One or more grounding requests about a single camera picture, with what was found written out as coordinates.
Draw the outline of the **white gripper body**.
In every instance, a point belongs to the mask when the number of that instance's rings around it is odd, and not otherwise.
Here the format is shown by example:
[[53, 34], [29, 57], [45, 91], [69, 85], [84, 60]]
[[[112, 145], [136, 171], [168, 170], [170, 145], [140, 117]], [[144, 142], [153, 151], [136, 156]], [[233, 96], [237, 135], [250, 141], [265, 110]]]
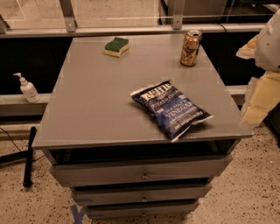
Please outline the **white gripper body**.
[[280, 71], [280, 9], [259, 33], [255, 47], [255, 64], [266, 71]]

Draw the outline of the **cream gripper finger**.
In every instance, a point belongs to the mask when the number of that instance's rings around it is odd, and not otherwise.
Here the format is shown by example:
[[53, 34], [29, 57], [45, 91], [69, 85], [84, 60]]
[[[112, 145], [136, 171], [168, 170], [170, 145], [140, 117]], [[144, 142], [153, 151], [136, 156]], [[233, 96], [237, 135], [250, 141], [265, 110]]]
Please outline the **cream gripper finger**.
[[248, 83], [245, 102], [241, 108], [241, 122], [249, 126], [259, 125], [280, 102], [280, 73], [266, 71]]
[[236, 56], [245, 60], [253, 59], [255, 57], [257, 39], [258, 35], [255, 35], [246, 45], [237, 51]]

